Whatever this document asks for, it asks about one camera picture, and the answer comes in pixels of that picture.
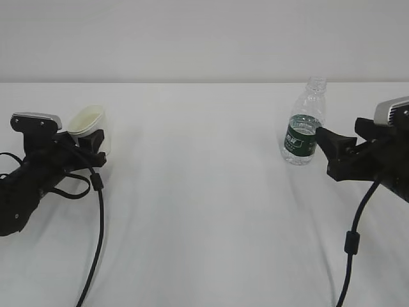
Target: white wall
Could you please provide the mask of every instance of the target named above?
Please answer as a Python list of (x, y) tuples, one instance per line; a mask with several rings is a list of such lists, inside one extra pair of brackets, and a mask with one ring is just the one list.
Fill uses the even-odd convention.
[(0, 0), (0, 81), (409, 81), (407, 0)]

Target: water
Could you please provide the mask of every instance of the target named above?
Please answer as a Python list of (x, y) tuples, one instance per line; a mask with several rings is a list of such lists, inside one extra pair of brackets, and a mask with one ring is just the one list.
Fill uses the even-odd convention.
[[(318, 121), (316, 118), (312, 116), (298, 114), (298, 115), (292, 116), (289, 119), (289, 126), (293, 128), (296, 132), (300, 133), (302, 135), (301, 137), (302, 139), (311, 140), (309, 136), (315, 135), (315, 130), (318, 127), (321, 127), (322, 124), (320, 123), (320, 121)], [(313, 158), (315, 147), (316, 147), (316, 142), (311, 141), (309, 149), (311, 149), (312, 154), (307, 157), (299, 157), (289, 152), (283, 144), (282, 149), (281, 149), (281, 154), (284, 157), (284, 159), (291, 164), (306, 165)]]

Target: white cup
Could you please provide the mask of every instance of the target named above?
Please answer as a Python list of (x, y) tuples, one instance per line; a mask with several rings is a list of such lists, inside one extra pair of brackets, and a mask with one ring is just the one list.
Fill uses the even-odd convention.
[(88, 136), (98, 129), (104, 131), (104, 141), (101, 144), (99, 152), (105, 152), (109, 155), (111, 152), (111, 136), (108, 131), (107, 118), (102, 106), (88, 106), (74, 117), (68, 125), (68, 133), (78, 145), (78, 139)]

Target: plastic water bottle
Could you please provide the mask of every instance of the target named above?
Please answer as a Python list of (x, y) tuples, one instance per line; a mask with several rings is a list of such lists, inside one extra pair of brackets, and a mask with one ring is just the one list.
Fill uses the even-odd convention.
[(306, 165), (313, 158), (316, 140), (315, 130), (325, 121), (325, 90), (327, 80), (311, 77), (304, 93), (295, 102), (281, 154), (295, 165)]

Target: cable ferrite bead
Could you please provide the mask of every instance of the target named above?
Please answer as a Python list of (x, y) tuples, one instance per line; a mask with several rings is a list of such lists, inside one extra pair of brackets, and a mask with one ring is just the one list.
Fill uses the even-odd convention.
[(102, 190), (104, 188), (104, 183), (102, 182), (101, 176), (99, 173), (92, 174), (90, 176), (92, 186), (95, 191)]
[(358, 253), (360, 235), (357, 232), (346, 232), (344, 251), (349, 255)]

